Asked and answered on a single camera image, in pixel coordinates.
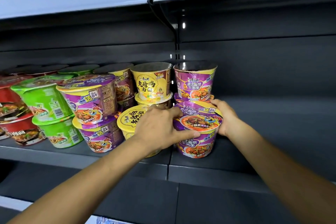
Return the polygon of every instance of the right hand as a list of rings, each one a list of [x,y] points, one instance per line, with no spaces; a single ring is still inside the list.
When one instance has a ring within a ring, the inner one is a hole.
[[[234,122],[235,120],[238,120],[238,116],[236,112],[233,110],[231,106],[229,106],[228,103],[225,101],[221,101],[219,99],[212,99],[211,103],[222,112],[223,114],[223,122],[221,126],[219,127],[218,133],[222,136],[228,136],[228,130],[230,127],[230,124]]]

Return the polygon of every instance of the left hand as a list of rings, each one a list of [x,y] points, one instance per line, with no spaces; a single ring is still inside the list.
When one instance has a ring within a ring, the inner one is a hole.
[[[199,137],[201,134],[195,130],[174,129],[173,118],[181,116],[183,113],[178,107],[166,110],[163,105],[151,105],[139,119],[134,137],[144,141],[152,151],[165,149],[182,140]]]

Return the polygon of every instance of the instant noodle bowl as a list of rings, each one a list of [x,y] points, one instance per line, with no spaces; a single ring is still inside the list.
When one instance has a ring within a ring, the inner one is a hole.
[[[32,123],[33,114],[28,113],[17,120],[3,122],[0,127],[19,145],[33,145],[43,141],[46,136]]]
[[[42,66],[39,65],[29,65],[29,66],[5,69],[2,72],[7,75],[24,75],[27,72],[37,71],[41,67]]]
[[[32,122],[39,126],[54,147],[68,148],[83,141],[81,133],[72,124],[73,118],[74,114],[71,114],[63,119],[42,122],[34,116]]]
[[[214,95],[210,95],[210,98],[209,98],[208,100],[204,101],[204,102],[208,102],[208,103],[210,103],[210,100],[211,100],[211,99],[214,99],[214,98],[215,98]],[[174,99],[175,99],[175,101],[176,101],[177,103],[183,102],[182,99],[180,98],[180,96],[179,96],[179,94],[178,94],[177,92],[174,94]]]
[[[210,98],[217,65],[210,61],[188,61],[174,65],[178,95],[182,101]]]
[[[119,101],[118,105],[122,106],[123,110],[127,110],[128,108],[135,106],[134,96],[123,101]]]
[[[170,69],[167,62],[150,62],[131,67],[139,98],[160,101],[170,94]]]
[[[221,112],[216,106],[201,102],[181,102],[174,107],[179,107],[183,116],[173,120],[176,130],[196,130],[200,136],[183,140],[176,144],[178,151],[190,158],[203,158],[211,151],[215,138],[223,121]]]
[[[133,77],[130,68],[132,63],[111,64],[97,68],[93,71],[95,74],[114,74],[115,75],[115,94],[117,101],[123,101],[134,96]]]
[[[135,127],[141,118],[148,110],[149,105],[136,105],[124,111],[118,118],[118,127],[123,132],[125,139],[129,139],[134,135]],[[149,154],[146,158],[153,157],[161,150],[157,150]]]
[[[69,65],[52,65],[52,66],[45,66],[41,68],[34,69],[33,71],[28,71],[26,74],[31,75],[33,77],[39,77],[49,74],[56,74],[58,70],[68,67]]]
[[[120,112],[96,125],[83,125],[76,118],[73,119],[72,124],[80,131],[92,151],[104,153],[124,141],[123,134],[117,126],[119,114]]]
[[[6,132],[0,127],[0,140],[6,139],[9,136],[6,135]]]
[[[64,96],[78,122],[93,125],[117,112],[115,78],[113,74],[83,75],[66,80],[56,88]]]
[[[39,121],[58,120],[69,116],[71,110],[56,90],[56,83],[71,77],[73,75],[45,75],[22,81],[11,89],[21,96]]]
[[[66,67],[58,70],[57,72],[59,74],[75,74],[75,76],[81,76],[86,74],[92,74],[93,69],[96,69],[98,67],[99,65],[97,64],[79,65],[79,66]]]
[[[167,98],[159,100],[159,101],[144,101],[140,99],[139,93],[135,95],[135,101],[137,102],[138,105],[164,105],[166,109],[169,109],[171,107],[171,98],[173,96],[173,93],[170,92]]]
[[[7,76],[0,79],[0,121],[16,120],[29,112],[20,96],[10,86],[29,79],[31,76]]]

